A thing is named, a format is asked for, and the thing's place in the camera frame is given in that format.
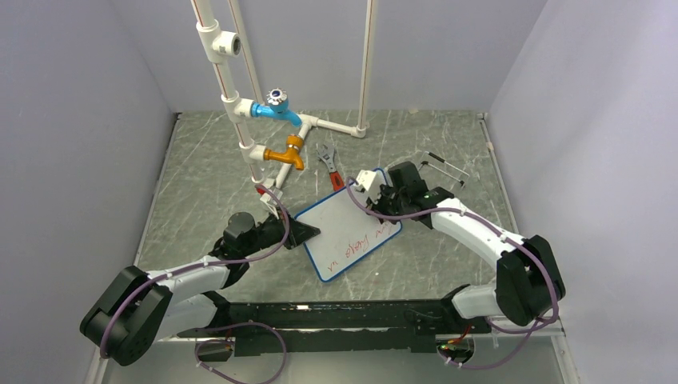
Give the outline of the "blue framed whiteboard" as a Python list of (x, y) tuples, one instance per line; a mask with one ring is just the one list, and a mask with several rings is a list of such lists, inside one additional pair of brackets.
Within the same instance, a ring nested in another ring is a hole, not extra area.
[(350, 183), (294, 216), (320, 230), (304, 244), (320, 281), (331, 282), (402, 231), (400, 222), (380, 222), (364, 212), (366, 201)]

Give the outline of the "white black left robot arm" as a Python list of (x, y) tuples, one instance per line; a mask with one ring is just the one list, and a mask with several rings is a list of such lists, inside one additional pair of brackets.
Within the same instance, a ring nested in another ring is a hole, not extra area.
[(185, 330), (223, 334), (230, 304), (219, 290), (238, 282), (253, 260), (282, 247), (294, 249), (320, 232), (283, 210), (262, 222), (246, 212), (233, 214), (206, 256), (165, 270), (121, 270), (81, 320), (79, 331), (121, 366), (136, 362), (156, 341)]

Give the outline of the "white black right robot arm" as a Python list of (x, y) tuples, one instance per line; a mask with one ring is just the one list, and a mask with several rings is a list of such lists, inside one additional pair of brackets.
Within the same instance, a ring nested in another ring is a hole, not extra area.
[(517, 326), (557, 318), (566, 288), (548, 240), (505, 230), (470, 210), (451, 191), (430, 188), (417, 166), (403, 162), (388, 171), (375, 212), (391, 222), (420, 222), (470, 249), (495, 272), (493, 282), (463, 285), (441, 300), (441, 323), (459, 332), (472, 320), (502, 316)]

